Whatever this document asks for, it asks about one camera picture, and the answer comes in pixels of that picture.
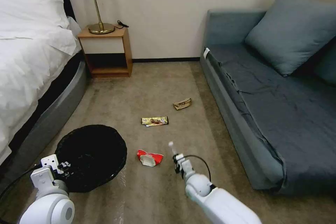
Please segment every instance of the black cable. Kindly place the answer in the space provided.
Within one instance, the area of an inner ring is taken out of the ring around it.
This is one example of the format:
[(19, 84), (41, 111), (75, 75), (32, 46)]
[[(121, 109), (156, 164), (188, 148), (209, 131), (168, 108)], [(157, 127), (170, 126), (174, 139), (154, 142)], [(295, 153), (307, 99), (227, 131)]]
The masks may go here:
[(198, 158), (198, 159), (202, 160), (203, 163), (205, 163), (205, 165), (206, 165), (206, 167), (207, 167), (207, 169), (208, 169), (208, 172), (209, 172), (209, 180), (210, 180), (210, 182), (211, 182), (211, 172), (210, 172), (209, 166), (208, 166), (208, 164), (206, 163), (206, 161), (205, 161), (203, 158), (201, 158), (201, 157), (199, 157), (199, 156), (197, 156), (197, 155), (187, 155), (187, 156), (184, 156), (183, 158), (189, 158), (189, 157)]
[[(0, 194), (0, 201), (2, 197), (5, 195), (5, 193), (8, 191), (9, 188), (11, 188), (20, 178), (22, 178), (24, 175), (26, 175), (29, 172), (32, 172), (38, 168), (41, 168), (41, 164), (35, 164), (33, 168), (29, 169), (28, 171), (25, 171), (22, 175), (20, 175), (18, 178), (16, 178), (14, 181), (12, 181), (6, 188), (5, 190)], [(4, 221), (3, 219), (0, 218), (0, 224), (12, 224), (10, 222)]]
[(118, 29), (122, 29), (122, 28), (124, 28), (124, 27), (126, 27), (126, 28), (128, 28), (129, 26), (127, 25), (127, 24), (124, 24), (123, 22), (121, 22), (120, 20), (118, 20), (118, 25), (120, 25), (121, 27), (118, 27), (118, 26), (116, 26), (116, 28), (118, 28)]

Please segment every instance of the gray sofa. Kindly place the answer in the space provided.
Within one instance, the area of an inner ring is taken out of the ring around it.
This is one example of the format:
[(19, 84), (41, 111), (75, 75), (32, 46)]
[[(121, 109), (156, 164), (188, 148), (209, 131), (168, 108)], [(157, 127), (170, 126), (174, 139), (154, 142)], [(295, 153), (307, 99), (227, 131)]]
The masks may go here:
[(309, 62), (283, 77), (244, 43), (264, 14), (210, 10), (202, 69), (254, 189), (329, 193), (336, 185), (336, 87), (310, 72)]

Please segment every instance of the beige carpet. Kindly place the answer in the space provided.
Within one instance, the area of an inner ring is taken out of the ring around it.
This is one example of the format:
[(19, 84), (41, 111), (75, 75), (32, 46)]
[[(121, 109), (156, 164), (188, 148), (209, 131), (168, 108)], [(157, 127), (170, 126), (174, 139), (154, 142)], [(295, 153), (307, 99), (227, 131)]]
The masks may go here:
[[(173, 102), (189, 97), (191, 107), (173, 108)], [(141, 117), (163, 115), (169, 125), (140, 124)], [(336, 205), (329, 197), (284, 197), (251, 188), (198, 62), (134, 64), (131, 78), (91, 81), (77, 110), (41, 156), (52, 154), (62, 136), (87, 124), (116, 128), (127, 144), (128, 157), (111, 182), (90, 193), (70, 194), (76, 224), (209, 223), (184, 193), (169, 141), (179, 152), (202, 156), (213, 183), (249, 206), (264, 224), (336, 223)], [(139, 148), (165, 157), (157, 167), (142, 166), (136, 157)], [(192, 159), (192, 164), (207, 173), (198, 160)], [(0, 205), (1, 216), (16, 221), (34, 196), (27, 176)]]

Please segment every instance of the white pillow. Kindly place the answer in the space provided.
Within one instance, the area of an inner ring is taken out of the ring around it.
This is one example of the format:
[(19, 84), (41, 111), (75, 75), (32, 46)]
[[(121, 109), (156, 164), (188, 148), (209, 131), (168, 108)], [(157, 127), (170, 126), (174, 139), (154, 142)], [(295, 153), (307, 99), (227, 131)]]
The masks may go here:
[(23, 24), (46, 26), (69, 25), (63, 0), (0, 0), (0, 32), (2, 24), (12, 24), (13, 28)]

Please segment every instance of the white bedsheet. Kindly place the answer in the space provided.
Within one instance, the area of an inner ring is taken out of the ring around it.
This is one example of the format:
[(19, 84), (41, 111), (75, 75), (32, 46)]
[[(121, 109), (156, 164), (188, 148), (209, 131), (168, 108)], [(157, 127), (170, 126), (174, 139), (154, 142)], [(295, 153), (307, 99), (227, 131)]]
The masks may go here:
[(0, 164), (38, 99), (78, 51), (72, 31), (61, 27), (0, 29)]

